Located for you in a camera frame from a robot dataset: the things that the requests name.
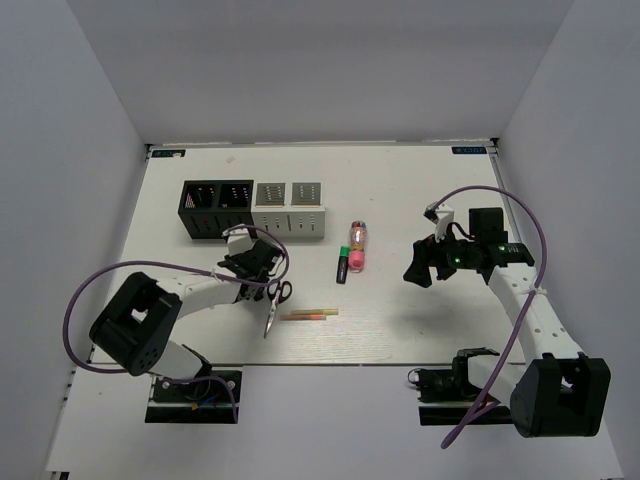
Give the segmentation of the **black green-capped highlighter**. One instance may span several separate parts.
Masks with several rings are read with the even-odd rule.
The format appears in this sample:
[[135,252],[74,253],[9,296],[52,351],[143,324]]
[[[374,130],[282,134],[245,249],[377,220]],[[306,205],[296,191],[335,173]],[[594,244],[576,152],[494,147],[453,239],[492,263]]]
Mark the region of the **black green-capped highlighter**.
[[339,285],[344,285],[346,283],[349,271],[349,253],[350,248],[348,246],[342,246],[340,248],[336,271],[336,283]]

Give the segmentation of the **black handled scissors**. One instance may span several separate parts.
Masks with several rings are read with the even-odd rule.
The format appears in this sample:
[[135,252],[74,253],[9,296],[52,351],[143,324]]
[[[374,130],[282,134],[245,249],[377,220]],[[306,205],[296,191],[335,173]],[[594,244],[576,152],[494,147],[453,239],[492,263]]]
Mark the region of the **black handled scissors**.
[[274,323],[278,306],[289,299],[292,293],[292,284],[288,280],[279,281],[266,288],[267,296],[271,302],[266,319],[263,338],[266,339]]

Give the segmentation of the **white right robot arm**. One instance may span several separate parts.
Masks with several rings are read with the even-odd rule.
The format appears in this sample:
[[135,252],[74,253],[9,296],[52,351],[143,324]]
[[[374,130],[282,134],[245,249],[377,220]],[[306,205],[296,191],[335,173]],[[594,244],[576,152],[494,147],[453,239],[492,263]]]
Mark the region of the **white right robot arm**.
[[457,238],[454,211],[430,206],[435,225],[429,237],[413,245],[413,259],[403,278],[427,288],[459,270],[480,274],[511,323],[525,362],[505,364],[491,388],[488,379],[500,355],[486,348],[461,349],[447,369],[415,369],[408,381],[420,401],[437,406],[478,401],[482,408],[498,401],[509,410],[518,433],[532,437],[593,437],[600,428],[611,380],[601,358],[587,356],[571,338],[547,296],[534,286],[537,270],[528,248],[512,243],[501,208],[469,212],[469,232]]

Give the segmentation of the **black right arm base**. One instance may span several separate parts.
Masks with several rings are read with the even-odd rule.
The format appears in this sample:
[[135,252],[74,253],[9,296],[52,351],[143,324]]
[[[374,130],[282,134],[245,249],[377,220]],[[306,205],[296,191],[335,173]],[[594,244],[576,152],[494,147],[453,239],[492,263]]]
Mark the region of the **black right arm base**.
[[499,353],[489,348],[459,350],[451,365],[443,368],[414,368],[407,374],[410,386],[419,392],[418,412],[421,426],[455,426],[473,404],[481,387],[468,380],[468,360]]

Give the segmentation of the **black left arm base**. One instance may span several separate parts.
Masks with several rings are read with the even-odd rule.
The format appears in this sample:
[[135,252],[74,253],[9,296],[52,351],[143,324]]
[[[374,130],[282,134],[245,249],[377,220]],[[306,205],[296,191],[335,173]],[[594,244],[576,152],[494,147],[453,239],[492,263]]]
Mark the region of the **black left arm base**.
[[146,407],[148,424],[235,424],[239,415],[242,370],[217,370],[214,380],[173,385],[154,379]]

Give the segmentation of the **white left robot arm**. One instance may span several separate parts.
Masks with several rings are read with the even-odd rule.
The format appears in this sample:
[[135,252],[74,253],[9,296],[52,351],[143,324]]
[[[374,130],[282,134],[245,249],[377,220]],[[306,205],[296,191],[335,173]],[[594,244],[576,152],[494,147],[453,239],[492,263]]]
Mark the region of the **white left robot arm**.
[[176,322],[218,305],[262,299],[269,273],[283,257],[280,248],[256,240],[205,275],[155,280],[132,273],[91,326],[89,338],[130,375],[165,377],[177,381],[188,398],[202,398],[211,387],[210,364],[170,339]]

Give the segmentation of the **pink transparent tube case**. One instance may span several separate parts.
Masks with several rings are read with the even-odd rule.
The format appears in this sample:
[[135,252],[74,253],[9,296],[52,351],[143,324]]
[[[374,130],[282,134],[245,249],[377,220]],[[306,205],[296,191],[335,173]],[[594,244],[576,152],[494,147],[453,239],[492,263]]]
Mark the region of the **pink transparent tube case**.
[[348,265],[354,272],[361,272],[365,266],[367,225],[364,221],[354,221],[349,232]]

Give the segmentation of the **yellow slim highlighter pen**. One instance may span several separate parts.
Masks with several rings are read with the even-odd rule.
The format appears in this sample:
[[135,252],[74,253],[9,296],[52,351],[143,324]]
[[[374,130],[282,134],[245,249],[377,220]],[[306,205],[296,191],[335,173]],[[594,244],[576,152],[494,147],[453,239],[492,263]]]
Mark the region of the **yellow slim highlighter pen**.
[[339,310],[337,308],[331,309],[306,309],[306,310],[293,310],[290,315],[297,316],[337,316]]

